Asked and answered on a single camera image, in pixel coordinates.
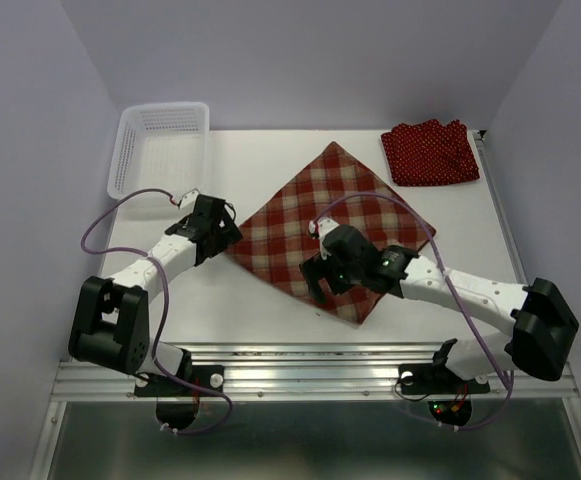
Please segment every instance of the gray wall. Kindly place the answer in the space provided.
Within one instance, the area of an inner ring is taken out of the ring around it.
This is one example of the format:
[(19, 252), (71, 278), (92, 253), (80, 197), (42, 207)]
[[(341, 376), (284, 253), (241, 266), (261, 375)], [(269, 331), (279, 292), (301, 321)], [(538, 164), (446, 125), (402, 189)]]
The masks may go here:
[(486, 128), (560, 0), (62, 0), (120, 107), (214, 128)]
[(0, 1), (0, 480), (28, 475), (117, 123), (59, 2)]
[[(486, 136), (529, 276), (558, 283), (581, 323), (581, 0), (565, 0)], [(572, 362), (581, 389), (581, 330)]]

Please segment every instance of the folded cloth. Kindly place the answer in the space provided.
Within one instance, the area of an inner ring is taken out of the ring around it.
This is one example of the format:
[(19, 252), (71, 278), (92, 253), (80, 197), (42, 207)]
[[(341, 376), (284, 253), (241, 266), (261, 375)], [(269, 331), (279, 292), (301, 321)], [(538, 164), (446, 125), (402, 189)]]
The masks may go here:
[(470, 182), (479, 168), (459, 120), (445, 127), (438, 120), (402, 123), (381, 135), (392, 180), (401, 186), (435, 186)]
[[(319, 251), (308, 236), (308, 223), (347, 193), (374, 191), (401, 199), (385, 182), (336, 143), (290, 180), (239, 228), (243, 240), (227, 250), (236, 263), (261, 280), (299, 300), (313, 303), (299, 265)], [(419, 250), (428, 239), (414, 217), (386, 200), (353, 198), (328, 216), (364, 233), (379, 249), (401, 244)], [(428, 226), (432, 233), (435, 230)], [(324, 288), (327, 302), (318, 307), (344, 320), (363, 323), (381, 295), (356, 286), (334, 296)]]

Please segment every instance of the white basket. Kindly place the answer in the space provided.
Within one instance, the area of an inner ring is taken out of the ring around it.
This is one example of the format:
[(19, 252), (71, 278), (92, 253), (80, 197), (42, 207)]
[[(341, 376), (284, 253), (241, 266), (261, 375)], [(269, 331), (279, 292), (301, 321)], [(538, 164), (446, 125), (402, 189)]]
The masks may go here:
[[(181, 197), (201, 188), (209, 130), (208, 106), (152, 103), (121, 114), (108, 177), (108, 194), (120, 199), (157, 187)], [(167, 198), (144, 194), (131, 207), (166, 207)]]

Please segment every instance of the white table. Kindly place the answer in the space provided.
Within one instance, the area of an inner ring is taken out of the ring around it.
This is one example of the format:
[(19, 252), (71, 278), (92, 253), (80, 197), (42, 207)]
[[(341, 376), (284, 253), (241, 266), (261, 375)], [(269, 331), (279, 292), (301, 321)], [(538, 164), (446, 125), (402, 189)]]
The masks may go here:
[[(241, 223), (256, 212), (331, 141), (391, 184), (381, 131), (215, 131), (203, 193), (226, 198)], [(469, 141), (480, 163), (472, 138)], [(488, 183), (447, 187), (394, 187), (436, 229), (447, 266), (493, 280), (514, 282)], [(177, 218), (137, 219), (120, 210), (110, 245), (149, 249)], [(432, 257), (429, 246), (422, 254)], [(111, 254), (103, 275), (134, 261)], [(430, 342), (469, 338), (465, 320), (440, 307), (384, 297), (362, 326), (351, 325), (277, 291), (224, 256), (206, 261), (173, 280), (164, 341), (178, 343), (359, 343)], [(150, 307), (154, 334), (163, 303)], [(483, 325), (484, 333), (490, 327)]]

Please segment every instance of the gray floor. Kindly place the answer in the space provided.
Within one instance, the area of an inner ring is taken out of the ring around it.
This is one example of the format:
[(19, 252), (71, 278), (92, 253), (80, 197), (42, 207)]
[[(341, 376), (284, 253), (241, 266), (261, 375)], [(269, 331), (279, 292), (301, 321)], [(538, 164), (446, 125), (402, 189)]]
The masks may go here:
[[(498, 402), (475, 404), (475, 419)], [(441, 431), (394, 403), (237, 405), (212, 434), (159, 432), (150, 403), (68, 407), (50, 478), (579, 479), (560, 400), (515, 400), (477, 432)], [(425, 404), (412, 405), (425, 413)]]

